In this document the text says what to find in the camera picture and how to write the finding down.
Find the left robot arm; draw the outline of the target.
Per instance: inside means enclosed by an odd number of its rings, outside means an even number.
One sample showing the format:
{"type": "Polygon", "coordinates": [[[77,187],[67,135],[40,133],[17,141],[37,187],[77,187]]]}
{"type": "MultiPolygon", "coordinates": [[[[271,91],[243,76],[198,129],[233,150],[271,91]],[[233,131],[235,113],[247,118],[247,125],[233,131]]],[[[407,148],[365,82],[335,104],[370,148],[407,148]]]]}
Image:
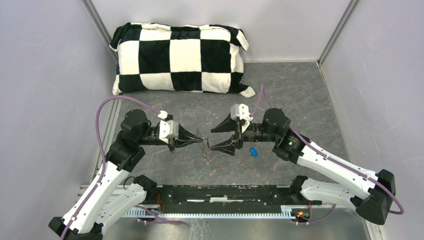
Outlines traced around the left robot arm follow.
{"type": "Polygon", "coordinates": [[[157,184],[146,176],[135,182],[111,202],[107,202],[117,186],[126,179],[145,156],[144,146],[167,146],[170,152],[204,141],[167,116],[155,127],[141,109],[126,113],[121,130],[111,144],[93,182],[82,197],[62,217],[53,217],[48,227],[63,240],[101,240],[112,226],[137,204],[153,203],[157,184]]]}

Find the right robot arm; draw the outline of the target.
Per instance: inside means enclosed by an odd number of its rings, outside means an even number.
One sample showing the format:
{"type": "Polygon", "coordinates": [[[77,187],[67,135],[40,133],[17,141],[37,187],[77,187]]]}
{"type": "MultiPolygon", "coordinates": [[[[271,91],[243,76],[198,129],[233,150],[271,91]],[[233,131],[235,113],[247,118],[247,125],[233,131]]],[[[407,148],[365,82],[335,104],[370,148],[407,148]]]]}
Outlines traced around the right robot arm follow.
{"type": "Polygon", "coordinates": [[[294,131],[291,120],[280,108],[265,111],[261,123],[254,123],[244,104],[235,104],[229,115],[211,133],[232,132],[230,139],[210,147],[235,155],[245,142],[273,142],[272,152],[291,162],[325,175],[332,183],[307,176],[297,176],[289,189],[295,204],[321,201],[354,210],[360,217],[376,225],[384,225],[395,201],[396,182],[392,172],[369,170],[348,162],[294,131]]]}

